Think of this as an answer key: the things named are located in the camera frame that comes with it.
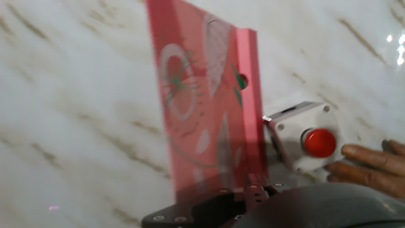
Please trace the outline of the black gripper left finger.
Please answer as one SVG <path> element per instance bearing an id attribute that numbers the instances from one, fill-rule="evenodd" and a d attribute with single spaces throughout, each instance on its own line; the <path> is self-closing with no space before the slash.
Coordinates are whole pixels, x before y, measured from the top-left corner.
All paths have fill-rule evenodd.
<path id="1" fill-rule="evenodd" d="M 146 215 L 142 228 L 231 228 L 246 213 L 242 191 L 219 189 Z"/>

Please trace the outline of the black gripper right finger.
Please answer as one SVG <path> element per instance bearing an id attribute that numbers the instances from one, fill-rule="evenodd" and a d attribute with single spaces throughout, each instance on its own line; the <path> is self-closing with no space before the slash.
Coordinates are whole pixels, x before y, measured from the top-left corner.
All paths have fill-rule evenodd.
<path id="1" fill-rule="evenodd" d="M 246 209 L 252 210 L 270 196 L 289 190 L 288 185 L 281 182 L 270 182 L 265 175 L 247 174 L 244 186 Z"/>

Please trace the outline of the person's bare hand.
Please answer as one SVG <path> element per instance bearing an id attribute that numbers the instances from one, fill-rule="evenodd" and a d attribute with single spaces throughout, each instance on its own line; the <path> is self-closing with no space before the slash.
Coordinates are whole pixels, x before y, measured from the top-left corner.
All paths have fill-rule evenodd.
<path id="1" fill-rule="evenodd" d="M 404 145 L 384 140 L 383 150 L 376 151 L 360 145 L 346 144 L 342 154 L 359 166 L 342 161 L 327 165 L 329 182 L 358 184 L 394 198 L 404 198 Z"/>

